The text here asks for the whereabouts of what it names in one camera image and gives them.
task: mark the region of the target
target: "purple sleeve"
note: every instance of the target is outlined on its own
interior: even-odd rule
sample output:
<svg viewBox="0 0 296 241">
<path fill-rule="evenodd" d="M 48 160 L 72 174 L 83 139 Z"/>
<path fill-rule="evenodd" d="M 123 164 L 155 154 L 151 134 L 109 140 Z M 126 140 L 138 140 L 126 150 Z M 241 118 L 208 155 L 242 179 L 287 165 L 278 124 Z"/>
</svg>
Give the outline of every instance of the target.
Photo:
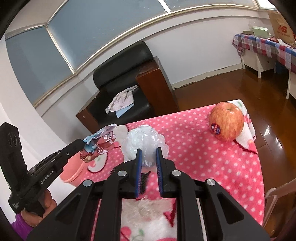
<svg viewBox="0 0 296 241">
<path fill-rule="evenodd" d="M 27 239 L 28 234 L 33 229 L 24 221 L 20 213 L 15 216 L 15 221 L 11 224 L 11 226 L 23 240 Z"/>
</svg>

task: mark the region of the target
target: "white wall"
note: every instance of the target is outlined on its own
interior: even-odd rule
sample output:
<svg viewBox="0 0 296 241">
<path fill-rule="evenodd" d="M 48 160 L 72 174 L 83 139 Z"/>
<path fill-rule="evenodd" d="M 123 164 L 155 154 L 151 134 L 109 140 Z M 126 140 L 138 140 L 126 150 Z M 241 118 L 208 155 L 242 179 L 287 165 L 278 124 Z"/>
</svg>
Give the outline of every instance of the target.
<svg viewBox="0 0 296 241">
<path fill-rule="evenodd" d="M 75 116 L 97 90 L 88 88 L 90 81 L 79 81 L 42 115 L 42 119 L 65 143 L 91 134 Z"/>
<path fill-rule="evenodd" d="M 24 159 L 30 169 L 66 144 L 48 127 L 27 99 L 10 64 L 4 37 L 0 40 L 0 63 L 0 124 L 9 122 L 18 127 Z M 56 179 L 49 189 L 59 203 L 73 187 Z M 0 206 L 13 221 L 14 214 L 8 205 L 10 191 L 1 171 L 0 192 Z"/>
<path fill-rule="evenodd" d="M 46 23 L 64 0 L 31 0 L 16 15 L 6 33 L 26 26 Z"/>
<path fill-rule="evenodd" d="M 265 12 L 216 9 L 192 12 L 146 27 L 114 45 L 37 108 L 51 129 L 66 143 L 89 132 L 76 118 L 77 112 L 97 91 L 92 72 L 127 46 L 143 40 L 158 56 L 172 84 L 206 72 L 240 64 L 233 37 L 249 25 L 271 28 Z"/>
<path fill-rule="evenodd" d="M 261 19 L 225 16 L 173 27 L 144 39 L 158 56 L 171 84 L 241 63 L 232 45 L 235 34 Z"/>
</svg>

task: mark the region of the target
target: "human hand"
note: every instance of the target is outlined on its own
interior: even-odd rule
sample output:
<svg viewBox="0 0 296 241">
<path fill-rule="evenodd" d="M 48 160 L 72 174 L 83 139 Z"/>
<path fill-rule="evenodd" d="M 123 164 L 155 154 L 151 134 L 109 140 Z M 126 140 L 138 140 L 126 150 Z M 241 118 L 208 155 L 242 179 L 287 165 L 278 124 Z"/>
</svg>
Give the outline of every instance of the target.
<svg viewBox="0 0 296 241">
<path fill-rule="evenodd" d="M 21 211 L 24 221 L 34 228 L 57 206 L 57 203 L 52 199 L 52 195 L 49 190 L 45 190 L 44 192 L 44 205 L 46 209 L 42 217 L 39 217 L 34 213 L 29 213 L 25 209 Z"/>
</svg>

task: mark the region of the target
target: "wooden floor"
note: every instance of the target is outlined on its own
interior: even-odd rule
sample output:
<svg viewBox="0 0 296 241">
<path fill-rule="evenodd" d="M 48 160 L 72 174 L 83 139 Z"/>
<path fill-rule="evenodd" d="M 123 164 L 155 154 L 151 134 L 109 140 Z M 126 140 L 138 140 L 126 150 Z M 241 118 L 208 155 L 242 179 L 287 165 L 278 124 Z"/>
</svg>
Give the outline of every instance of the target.
<svg viewBox="0 0 296 241">
<path fill-rule="evenodd" d="M 180 110 L 243 101 L 256 130 L 255 144 L 267 192 L 296 178 L 296 101 L 292 97 L 286 100 L 287 86 L 286 74 L 266 71 L 260 80 L 255 71 L 240 69 L 176 89 L 175 94 Z M 293 195 L 279 200 L 266 227 L 270 235 L 278 233 L 293 202 Z"/>
</svg>

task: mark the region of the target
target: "paper bag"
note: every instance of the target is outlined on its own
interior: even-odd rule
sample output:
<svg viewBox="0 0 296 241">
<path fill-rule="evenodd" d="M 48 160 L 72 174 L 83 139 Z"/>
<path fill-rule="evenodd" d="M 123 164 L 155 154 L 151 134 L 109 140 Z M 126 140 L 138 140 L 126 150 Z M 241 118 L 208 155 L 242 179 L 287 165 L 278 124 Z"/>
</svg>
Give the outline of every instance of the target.
<svg viewBox="0 0 296 241">
<path fill-rule="evenodd" d="M 276 38 L 296 47 L 294 33 L 283 16 L 278 12 L 268 12 L 268 15 Z"/>
</svg>

